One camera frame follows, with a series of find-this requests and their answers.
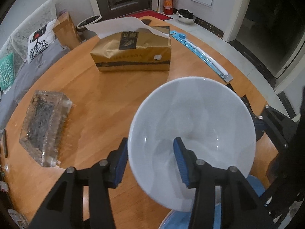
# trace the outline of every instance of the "screw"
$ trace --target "screw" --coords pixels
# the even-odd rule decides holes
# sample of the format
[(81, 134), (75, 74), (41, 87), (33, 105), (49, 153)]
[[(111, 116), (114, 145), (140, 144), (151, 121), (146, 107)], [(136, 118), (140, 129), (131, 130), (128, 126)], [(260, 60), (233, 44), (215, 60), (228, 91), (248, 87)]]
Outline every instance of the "screw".
[(99, 162), (100, 166), (106, 166), (108, 164), (108, 161), (106, 159), (103, 159)]
[(229, 167), (229, 170), (231, 171), (231, 172), (233, 172), (233, 173), (236, 173), (237, 172), (237, 167), (235, 167), (235, 166), (230, 166)]
[(196, 164), (201, 166), (201, 165), (204, 165), (204, 164), (205, 164), (205, 161), (202, 160), (202, 159), (197, 159), (197, 160), (196, 160)]
[(71, 174), (71, 173), (73, 173), (73, 172), (74, 172), (74, 167), (69, 167), (69, 168), (67, 169), (67, 173)]

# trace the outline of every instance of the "tissue box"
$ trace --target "tissue box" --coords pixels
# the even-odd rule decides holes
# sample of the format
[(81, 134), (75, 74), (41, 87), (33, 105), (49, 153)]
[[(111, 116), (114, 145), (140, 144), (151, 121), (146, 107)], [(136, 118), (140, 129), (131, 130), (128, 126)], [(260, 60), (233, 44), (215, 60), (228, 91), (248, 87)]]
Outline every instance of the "tissue box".
[[(107, 32), (109, 21), (113, 23), (110, 23), (110, 32)], [(127, 17), (100, 22), (87, 28), (100, 37), (91, 51), (100, 71), (168, 71), (170, 68), (169, 27), (149, 27), (137, 18)]]

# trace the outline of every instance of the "plastic package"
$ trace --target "plastic package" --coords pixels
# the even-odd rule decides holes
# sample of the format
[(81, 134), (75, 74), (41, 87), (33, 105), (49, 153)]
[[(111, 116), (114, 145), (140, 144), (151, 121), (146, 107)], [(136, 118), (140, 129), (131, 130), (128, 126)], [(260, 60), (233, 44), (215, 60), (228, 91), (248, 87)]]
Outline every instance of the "plastic package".
[(16, 210), (13, 210), (13, 209), (8, 209), (7, 211), (20, 229), (28, 228), (29, 223), (22, 214), (18, 213)]
[(55, 167), (71, 100), (61, 92), (37, 90), (23, 122), (19, 143), (42, 167)]

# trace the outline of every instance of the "fire extinguisher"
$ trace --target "fire extinguisher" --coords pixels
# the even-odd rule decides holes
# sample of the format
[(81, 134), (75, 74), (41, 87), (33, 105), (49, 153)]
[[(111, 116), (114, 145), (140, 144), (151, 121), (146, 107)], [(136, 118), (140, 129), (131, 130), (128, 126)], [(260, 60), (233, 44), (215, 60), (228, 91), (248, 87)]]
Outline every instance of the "fire extinguisher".
[[(159, 11), (159, 2), (160, 2), (160, 0), (158, 0), (157, 11)], [(165, 15), (172, 15), (173, 14), (173, 0), (164, 0), (163, 9), (164, 9)]]

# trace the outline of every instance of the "round table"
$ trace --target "round table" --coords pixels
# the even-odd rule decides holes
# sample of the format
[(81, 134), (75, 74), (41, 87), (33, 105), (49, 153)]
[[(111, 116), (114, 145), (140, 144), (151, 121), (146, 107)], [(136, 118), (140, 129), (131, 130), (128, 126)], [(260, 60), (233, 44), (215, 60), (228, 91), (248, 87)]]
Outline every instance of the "round table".
[[(247, 95), (254, 113), (260, 114), (266, 100), (224, 56), (180, 28), (150, 16), (143, 19), (151, 19), (150, 26), (170, 26), (171, 30), (185, 33), (190, 41), (206, 51), (234, 77), (230, 83), (237, 94)], [(32, 219), (67, 167), (91, 167), (118, 148), (122, 138), (128, 136), (132, 118), (139, 105), (154, 89), (165, 82), (186, 76), (208, 77), (225, 84), (207, 64), (173, 38), (169, 72), (100, 73), (90, 56), (90, 51), (98, 40), (95, 36), (82, 43), (47, 70), (18, 104), (7, 124), (9, 154), (8, 158), (4, 158), (3, 151), (1, 152), (1, 164), (4, 166), (7, 163), (9, 166), (6, 181), (10, 186), (14, 207), (28, 220)], [(22, 123), (37, 89), (63, 92), (74, 104), (62, 133), (58, 157), (60, 167), (41, 167), (19, 144)], [(89, 217), (87, 191), (85, 189), (83, 198), (84, 219)], [(129, 164), (122, 183), (117, 189), (110, 189), (109, 195), (117, 228), (158, 228), (169, 212), (141, 190)]]

